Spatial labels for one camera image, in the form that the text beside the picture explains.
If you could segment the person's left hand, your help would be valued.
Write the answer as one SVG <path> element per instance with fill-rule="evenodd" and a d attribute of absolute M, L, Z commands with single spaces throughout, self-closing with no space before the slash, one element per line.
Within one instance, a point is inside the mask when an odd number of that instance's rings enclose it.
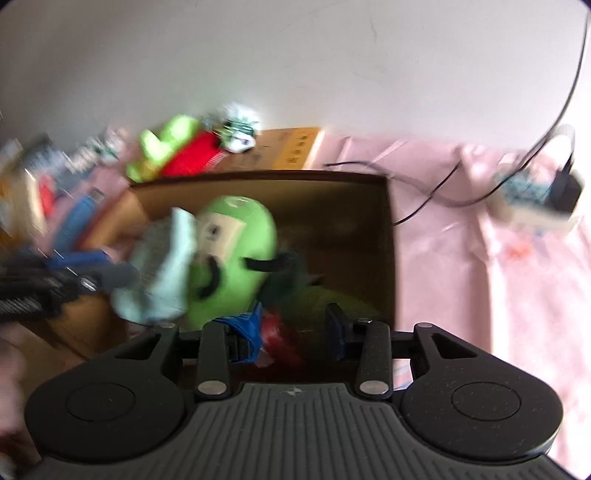
<path fill-rule="evenodd" d="M 26 363 L 9 332 L 1 332 L 1 478 L 16 479 L 27 468 L 26 451 L 19 444 L 23 430 L 22 378 Z"/>

